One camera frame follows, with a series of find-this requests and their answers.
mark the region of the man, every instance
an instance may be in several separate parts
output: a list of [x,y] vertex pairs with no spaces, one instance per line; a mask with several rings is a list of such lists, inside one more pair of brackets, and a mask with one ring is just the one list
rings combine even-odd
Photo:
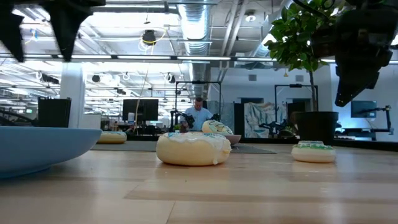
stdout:
[[213,117],[212,113],[208,111],[206,108],[203,108],[203,99],[198,97],[195,99],[195,104],[191,108],[185,110],[186,115],[192,115],[195,122],[193,124],[193,128],[189,129],[188,123],[185,121],[183,117],[181,117],[181,124],[184,129],[189,131],[201,131],[201,127],[203,123]]

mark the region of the potted plant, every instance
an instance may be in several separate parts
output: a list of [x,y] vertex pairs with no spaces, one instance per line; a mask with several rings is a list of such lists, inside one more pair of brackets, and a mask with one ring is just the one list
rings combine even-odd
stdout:
[[298,4],[292,3],[289,8],[283,7],[281,18],[272,22],[274,26],[270,33],[276,42],[269,40],[265,45],[270,50],[270,56],[276,58],[280,64],[288,66],[289,71],[306,69],[310,74],[313,111],[295,115],[300,139],[323,141],[326,145],[332,145],[338,113],[318,111],[313,73],[320,64],[327,65],[319,59],[319,55],[332,55],[333,52],[330,51],[333,49],[322,44],[315,48],[314,44],[311,45],[311,40],[325,30],[333,30],[330,27],[341,14],[344,3],[339,6],[337,13],[333,13],[335,8],[333,5],[327,6],[327,1],[294,0],[294,2]]
[[175,133],[179,133],[179,132],[180,132],[180,129],[181,129],[181,125],[180,125],[180,124],[176,124],[176,125],[174,126],[174,132],[175,132]]

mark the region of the black plant pot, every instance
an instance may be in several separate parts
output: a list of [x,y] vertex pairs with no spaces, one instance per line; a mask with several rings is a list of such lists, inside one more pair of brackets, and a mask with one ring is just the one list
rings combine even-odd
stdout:
[[300,112],[294,114],[300,140],[323,141],[327,146],[333,145],[337,112]]

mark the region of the exposed ductwork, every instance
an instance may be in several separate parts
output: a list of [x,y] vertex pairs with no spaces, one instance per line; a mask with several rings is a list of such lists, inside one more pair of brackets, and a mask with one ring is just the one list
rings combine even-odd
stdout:
[[[209,43],[201,42],[210,35],[210,5],[202,4],[179,4],[169,6],[168,4],[107,4],[101,7],[92,7],[93,12],[138,12],[138,13],[171,13],[180,14],[181,29],[183,38],[193,40],[185,42],[185,49],[188,55],[204,56],[209,53]],[[210,64],[190,63],[190,78],[192,81],[210,81]],[[209,85],[194,84],[193,92],[195,97],[207,97]]]
[[[261,27],[261,36],[264,37],[259,42],[259,45],[257,47],[249,52],[246,53],[247,57],[266,57],[269,53],[268,47],[264,46],[264,44],[267,42],[267,35],[272,29],[272,22],[275,20],[279,19],[281,17],[281,11],[283,7],[289,7],[293,3],[293,0],[283,0],[280,4],[280,9],[276,12],[274,12],[271,15],[267,15],[265,21],[262,24]],[[235,68],[246,68],[248,70],[252,70],[255,68],[272,68],[273,66],[270,65],[269,63],[262,63],[262,62],[249,62],[245,63],[243,65],[235,65]]]
[[[178,5],[181,15],[181,29],[184,39],[203,40],[209,36],[210,6],[199,4]],[[208,55],[209,45],[204,42],[186,42],[185,50],[188,55]],[[210,64],[191,63],[189,73],[192,81],[210,81]],[[207,97],[209,84],[192,85],[195,97]]]
[[262,40],[259,45],[250,53],[250,57],[265,57],[268,54],[268,47],[265,47],[265,39],[267,38],[267,35],[269,31],[271,31],[272,28],[272,22],[275,20],[279,19],[281,17],[281,11],[283,7],[289,7],[293,3],[293,0],[283,0],[280,4],[280,9],[276,12],[274,12],[271,15],[268,15],[262,24],[262,36],[264,37],[264,40]]
[[106,6],[92,7],[93,12],[136,12],[136,13],[166,13],[178,14],[176,6],[168,4],[109,4]]

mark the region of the computer monitor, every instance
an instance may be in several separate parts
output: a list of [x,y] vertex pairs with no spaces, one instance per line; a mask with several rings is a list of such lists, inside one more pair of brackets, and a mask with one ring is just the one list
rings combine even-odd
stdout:
[[352,118],[376,118],[376,111],[369,111],[376,109],[376,101],[352,101],[351,102],[351,117]]
[[[127,121],[129,113],[136,113],[138,100],[123,100],[123,120]],[[137,112],[138,121],[157,121],[159,100],[140,100]]]

